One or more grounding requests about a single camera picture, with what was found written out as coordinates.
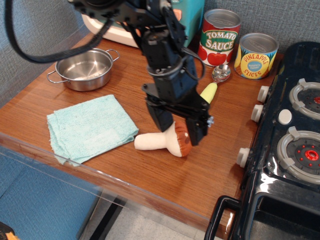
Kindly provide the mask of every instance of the pineapple image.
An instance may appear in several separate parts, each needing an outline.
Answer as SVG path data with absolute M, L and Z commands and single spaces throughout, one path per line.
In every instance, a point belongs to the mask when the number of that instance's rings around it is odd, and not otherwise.
M 242 75 L 241 60 L 242 60 L 243 56 L 246 54 L 247 54 L 247 51 L 244 48 L 242 48 L 241 46 L 239 46 L 238 52 L 236 54 L 235 62 L 234 62 L 235 72 L 239 75 Z
M 262 79 L 265 78 L 266 76 L 268 76 L 268 74 L 269 74 L 269 72 L 270 72 L 270 70 L 271 70 L 271 68 L 272 68 L 272 65 L 274 64 L 274 61 L 275 61 L 275 58 L 276 58 L 276 54 L 277 54 L 277 52 L 274 51 L 274 52 L 272 52 L 272 53 L 270 53 L 270 54 L 267 55 L 267 56 L 269 57 L 269 59 L 270 59 L 269 67 L 268 67 L 268 69 L 265 71 L 265 73 L 261 76 Z

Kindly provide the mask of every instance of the white knob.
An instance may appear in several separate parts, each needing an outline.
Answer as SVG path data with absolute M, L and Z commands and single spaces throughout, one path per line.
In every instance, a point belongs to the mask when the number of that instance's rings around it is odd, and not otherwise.
M 292 113 L 288 109 L 283 109 L 278 116 L 278 121 L 282 125 L 287 125 L 292 120 Z
M 255 105 L 251 114 L 251 120 L 255 121 L 256 123 L 259 122 L 259 119 L 261 117 L 262 109 L 264 108 L 263 105 Z
M 261 86 L 259 94 L 258 94 L 258 101 L 261 103 L 265 103 L 267 95 L 268 95 L 269 87 L 268 86 Z
M 250 148 L 240 148 L 238 157 L 236 158 L 236 164 L 240 165 L 241 168 L 244 168 L 246 166 L 249 153 Z

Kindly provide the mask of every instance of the can label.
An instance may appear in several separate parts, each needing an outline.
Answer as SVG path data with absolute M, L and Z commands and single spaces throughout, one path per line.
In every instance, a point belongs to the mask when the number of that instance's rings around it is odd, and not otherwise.
M 234 62 L 235 71 L 247 79 L 263 79 L 269 75 L 277 50 L 270 53 L 250 52 L 241 45 Z
M 203 32 L 198 55 L 205 64 L 210 66 L 228 64 L 237 36 L 236 31 L 209 30 Z

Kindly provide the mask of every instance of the mushroom cap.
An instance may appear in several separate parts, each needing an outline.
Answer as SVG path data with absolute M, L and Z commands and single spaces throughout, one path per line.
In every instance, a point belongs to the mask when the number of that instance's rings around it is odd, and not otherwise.
M 177 135 L 181 155 L 182 157 L 185 157 L 190 153 L 192 149 L 191 139 L 189 136 L 187 125 L 182 121 L 176 121 L 175 133 Z

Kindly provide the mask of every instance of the stove handle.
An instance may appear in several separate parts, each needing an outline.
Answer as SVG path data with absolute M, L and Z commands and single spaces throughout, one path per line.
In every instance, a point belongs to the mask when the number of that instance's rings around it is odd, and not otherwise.
M 219 197 L 214 207 L 209 226 L 205 232 L 204 240 L 214 240 L 225 209 L 231 209 L 238 212 L 240 209 L 240 201 L 230 196 Z

